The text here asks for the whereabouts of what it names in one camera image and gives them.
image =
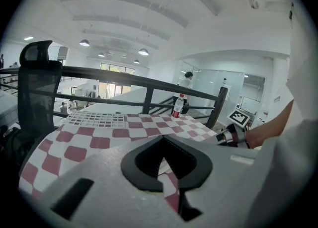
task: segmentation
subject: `water bottle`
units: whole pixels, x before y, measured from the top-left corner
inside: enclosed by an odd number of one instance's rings
[[[183,108],[183,98],[184,98],[184,94],[180,94],[180,97],[175,102],[173,113],[172,113],[172,116],[175,118],[178,118],[180,116],[180,113]]]

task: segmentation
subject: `fluorescent light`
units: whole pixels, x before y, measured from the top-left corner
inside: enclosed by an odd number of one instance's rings
[[[143,56],[148,56],[149,55],[149,52],[146,50],[146,49],[141,49],[139,51],[139,54],[143,55]]]
[[[87,46],[89,46],[89,41],[84,39],[84,40],[81,40],[79,44],[81,44],[82,46],[86,46],[87,47]]]

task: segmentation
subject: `red and white checkered paper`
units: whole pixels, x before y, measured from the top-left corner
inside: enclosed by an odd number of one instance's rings
[[[62,125],[50,133],[35,149],[25,165],[19,188],[35,198],[62,174],[101,150],[156,135],[177,135],[202,141],[216,133],[187,115],[180,118],[162,115],[125,115],[125,129],[86,128]],[[158,176],[164,196],[177,211],[177,179],[169,169]]]

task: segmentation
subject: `mesh chair back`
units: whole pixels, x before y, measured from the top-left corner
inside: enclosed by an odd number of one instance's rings
[[[63,66],[48,60],[51,42],[29,44],[20,56],[18,117],[21,130],[33,136],[54,131],[54,101]]]

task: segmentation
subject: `office chair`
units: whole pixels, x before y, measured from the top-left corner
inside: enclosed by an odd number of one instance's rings
[[[47,49],[51,43],[31,43],[20,55],[18,118],[21,130],[34,137],[54,131],[54,100],[63,65],[49,61]]]
[[[62,63],[49,61],[52,41],[28,44],[20,55],[18,73],[18,119],[5,138],[5,162],[13,183],[18,182],[26,162],[49,133],[54,131],[54,100],[62,75]]]

